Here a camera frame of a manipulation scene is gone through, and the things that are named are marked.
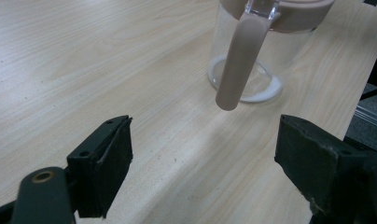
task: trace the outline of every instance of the beige handle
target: beige handle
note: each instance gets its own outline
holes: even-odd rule
[[[244,13],[244,6],[247,0],[220,0],[220,4],[226,9],[237,21]]]
[[[233,110],[238,105],[271,23],[271,20],[247,12],[242,15],[217,90],[216,103],[220,108]]]

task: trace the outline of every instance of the pitcher handle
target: pitcher handle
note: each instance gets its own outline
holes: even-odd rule
[[[216,103],[220,108],[233,110],[238,105],[265,36],[277,18],[278,3],[279,0],[248,2],[232,36],[217,89]]]

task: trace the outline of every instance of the light wood grain surface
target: light wood grain surface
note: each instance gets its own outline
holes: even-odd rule
[[[0,205],[103,121],[133,117],[133,163],[107,219],[308,223],[273,161],[282,113],[343,138],[377,56],[377,7],[337,0],[282,94],[215,104],[217,0],[0,1]]]

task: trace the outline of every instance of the screw hole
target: screw hole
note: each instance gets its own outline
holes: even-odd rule
[[[35,175],[32,178],[32,182],[34,182],[36,184],[40,184],[40,183],[44,183],[46,181],[49,181],[53,177],[54,177],[54,173],[53,172],[51,172],[51,171],[45,171],[45,172],[42,172],[40,174]]]
[[[89,151],[82,151],[82,152],[80,152],[80,157],[86,157],[88,155],[90,155]]]

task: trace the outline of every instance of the clear plastic jug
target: clear plastic jug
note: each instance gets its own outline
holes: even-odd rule
[[[334,0],[220,0],[207,74],[225,110],[278,95]]]

